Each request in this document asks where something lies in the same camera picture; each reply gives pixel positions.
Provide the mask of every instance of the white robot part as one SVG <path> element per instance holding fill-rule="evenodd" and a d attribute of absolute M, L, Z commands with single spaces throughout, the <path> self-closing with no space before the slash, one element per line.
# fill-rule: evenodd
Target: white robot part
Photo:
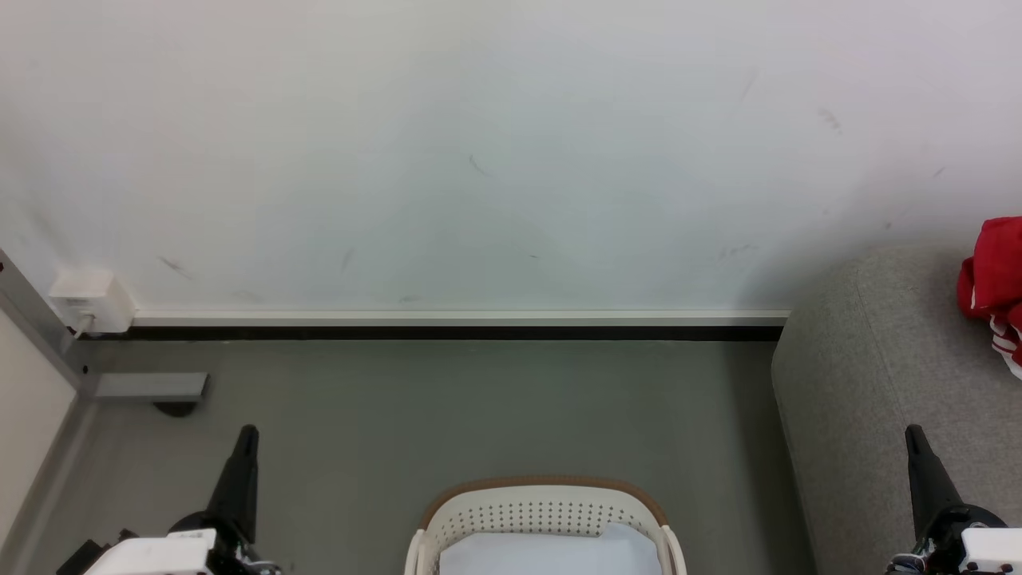
<path fill-rule="evenodd" d="M 965 560 L 959 571 L 1011 573 L 1022 570 L 1022 529 L 970 527 L 962 531 Z"/>
<path fill-rule="evenodd" d="M 205 561 L 216 541 L 214 529 L 125 539 L 104 553 L 85 575 L 207 575 Z"/>

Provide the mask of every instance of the gray floor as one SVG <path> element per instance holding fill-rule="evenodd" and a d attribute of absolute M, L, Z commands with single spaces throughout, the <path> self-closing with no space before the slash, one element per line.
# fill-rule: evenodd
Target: gray floor
<path fill-rule="evenodd" d="M 113 371 L 207 371 L 184 420 L 103 405 L 33 562 L 164 534 L 262 433 L 258 544 L 291 574 L 398 574 L 437 493 L 583 474 L 653 495 L 693 575 L 811 574 L 770 384 L 772 344 L 102 343 Z"/>

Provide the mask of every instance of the red cloth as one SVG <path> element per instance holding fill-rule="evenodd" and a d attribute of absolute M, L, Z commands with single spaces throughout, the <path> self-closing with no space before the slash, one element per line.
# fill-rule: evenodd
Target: red cloth
<path fill-rule="evenodd" d="M 989 321 L 993 349 L 1022 379 L 1022 217 L 983 223 L 973 256 L 962 262 L 958 301 L 967 317 Z"/>

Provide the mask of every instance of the wall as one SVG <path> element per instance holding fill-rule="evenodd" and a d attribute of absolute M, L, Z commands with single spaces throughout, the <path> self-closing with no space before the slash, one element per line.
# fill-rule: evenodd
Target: wall
<path fill-rule="evenodd" d="M 75 399 L 55 368 L 0 312 L 0 547 Z"/>
<path fill-rule="evenodd" d="M 785 309 L 1022 211 L 1012 0 L 8 0 L 0 246 L 143 313 Z"/>

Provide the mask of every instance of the laundry basket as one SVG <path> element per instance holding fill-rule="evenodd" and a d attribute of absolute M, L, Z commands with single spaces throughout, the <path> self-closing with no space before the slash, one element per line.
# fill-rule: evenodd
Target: laundry basket
<path fill-rule="evenodd" d="M 663 575 L 686 575 L 682 547 L 652 497 L 623 481 L 574 476 L 485 479 L 448 490 L 412 537 L 405 575 L 437 575 L 440 552 L 472 533 L 597 537 L 610 523 L 649 537 Z"/>

